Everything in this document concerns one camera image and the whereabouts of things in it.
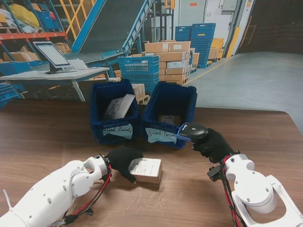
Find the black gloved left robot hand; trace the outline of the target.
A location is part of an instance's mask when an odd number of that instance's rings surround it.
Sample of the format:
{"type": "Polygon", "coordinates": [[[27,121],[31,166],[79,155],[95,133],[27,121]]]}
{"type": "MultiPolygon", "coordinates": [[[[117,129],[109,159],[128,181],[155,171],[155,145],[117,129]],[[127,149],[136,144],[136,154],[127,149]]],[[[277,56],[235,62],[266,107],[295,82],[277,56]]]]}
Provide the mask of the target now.
{"type": "Polygon", "coordinates": [[[121,176],[131,183],[136,183],[136,178],[129,172],[129,165],[133,160],[143,158],[143,153],[141,151],[120,146],[110,151],[105,158],[108,160],[111,167],[114,170],[117,170],[121,176]]]}

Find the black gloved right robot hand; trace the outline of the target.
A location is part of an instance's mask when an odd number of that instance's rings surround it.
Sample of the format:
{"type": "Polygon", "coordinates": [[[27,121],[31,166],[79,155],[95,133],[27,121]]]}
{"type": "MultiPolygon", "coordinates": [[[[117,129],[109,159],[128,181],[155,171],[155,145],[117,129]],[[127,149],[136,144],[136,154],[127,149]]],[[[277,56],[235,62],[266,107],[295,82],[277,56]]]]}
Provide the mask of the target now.
{"type": "Polygon", "coordinates": [[[193,143],[192,149],[209,158],[209,161],[214,164],[222,162],[227,155],[235,153],[222,134],[211,128],[208,128],[206,137],[193,143]]]}

